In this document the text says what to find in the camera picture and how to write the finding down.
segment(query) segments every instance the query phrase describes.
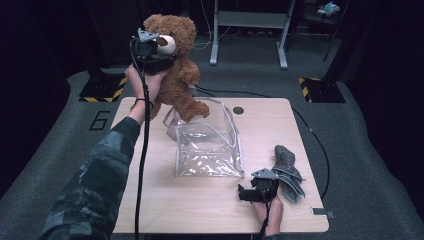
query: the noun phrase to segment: dark curtain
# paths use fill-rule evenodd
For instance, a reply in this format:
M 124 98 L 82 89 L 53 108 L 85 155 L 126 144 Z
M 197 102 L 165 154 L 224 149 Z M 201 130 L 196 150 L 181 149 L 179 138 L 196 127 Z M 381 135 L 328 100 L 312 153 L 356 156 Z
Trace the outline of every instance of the dark curtain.
M 1 1 L 0 29 L 2 196 L 66 105 L 67 78 L 106 65 L 82 0 Z
M 355 78 L 349 81 L 368 135 L 424 219 L 424 17 L 418 1 L 383 1 L 374 14 Z

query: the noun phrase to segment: hand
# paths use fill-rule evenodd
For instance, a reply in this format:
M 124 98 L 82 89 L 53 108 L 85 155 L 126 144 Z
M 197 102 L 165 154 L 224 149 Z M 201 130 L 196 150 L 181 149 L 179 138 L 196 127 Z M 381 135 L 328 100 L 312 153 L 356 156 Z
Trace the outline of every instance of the hand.
M 151 102 L 154 102 L 157 95 L 159 94 L 160 84 L 162 79 L 169 73 L 169 69 L 158 72 L 154 75 L 145 75 L 146 85 L 149 88 L 149 98 Z M 125 75 L 129 79 L 133 91 L 134 96 L 136 98 L 144 98 L 143 84 L 141 82 L 140 75 L 137 72 L 137 69 L 131 64 L 126 70 Z
M 148 86 L 148 89 L 149 89 L 150 102 L 152 103 L 155 102 L 155 99 L 159 94 L 160 84 L 162 82 L 162 79 L 168 73 L 169 73 L 169 69 L 158 72 L 154 75 L 144 76 L 146 85 Z M 133 87 L 134 96 L 138 99 L 139 98 L 144 99 L 143 83 L 141 82 L 141 78 L 140 78 L 140 75 L 138 74 L 137 69 L 135 69 L 134 66 L 131 64 L 125 70 L 125 75 L 129 79 Z M 145 103 L 142 101 L 137 101 L 136 104 L 134 104 L 133 107 L 131 108 L 131 111 L 128 114 L 128 117 L 133 118 L 141 125 L 144 122 L 144 117 L 145 117 Z
M 253 207 L 256 210 L 258 218 L 263 222 L 266 218 L 266 206 L 265 203 L 253 202 Z M 280 233 L 280 225 L 283 220 L 284 204 L 280 198 L 275 196 L 271 201 L 271 209 L 269 211 L 268 226 L 265 229 L 265 236 L 270 236 Z

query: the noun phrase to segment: camouflage sleeve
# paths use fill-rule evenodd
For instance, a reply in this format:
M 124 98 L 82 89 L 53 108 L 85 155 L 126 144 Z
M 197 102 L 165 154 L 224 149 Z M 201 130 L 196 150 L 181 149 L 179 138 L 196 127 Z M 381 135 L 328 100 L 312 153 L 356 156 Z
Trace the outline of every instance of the camouflage sleeve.
M 92 149 L 47 216 L 40 239 L 109 239 L 140 124 L 126 117 Z

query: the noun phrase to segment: printed number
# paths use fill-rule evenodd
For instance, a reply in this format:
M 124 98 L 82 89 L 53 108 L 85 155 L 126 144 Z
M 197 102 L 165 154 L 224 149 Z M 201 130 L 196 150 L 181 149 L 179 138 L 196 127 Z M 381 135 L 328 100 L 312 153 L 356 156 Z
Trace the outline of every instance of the printed number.
M 110 111 L 99 111 L 96 115 L 96 118 L 91 123 L 90 131 L 103 131 L 105 129 L 106 123 L 109 120 L 108 118 L 100 118 L 102 114 L 109 114 Z

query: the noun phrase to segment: teddy bear leg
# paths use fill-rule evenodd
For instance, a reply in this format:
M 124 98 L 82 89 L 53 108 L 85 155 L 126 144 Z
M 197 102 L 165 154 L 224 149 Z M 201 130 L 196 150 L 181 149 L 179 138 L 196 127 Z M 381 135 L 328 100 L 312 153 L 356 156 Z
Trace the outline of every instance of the teddy bear leg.
M 203 116 L 206 118 L 209 116 L 209 107 L 203 102 L 192 99 L 187 104 L 176 105 L 177 112 L 185 122 L 189 122 L 195 116 Z

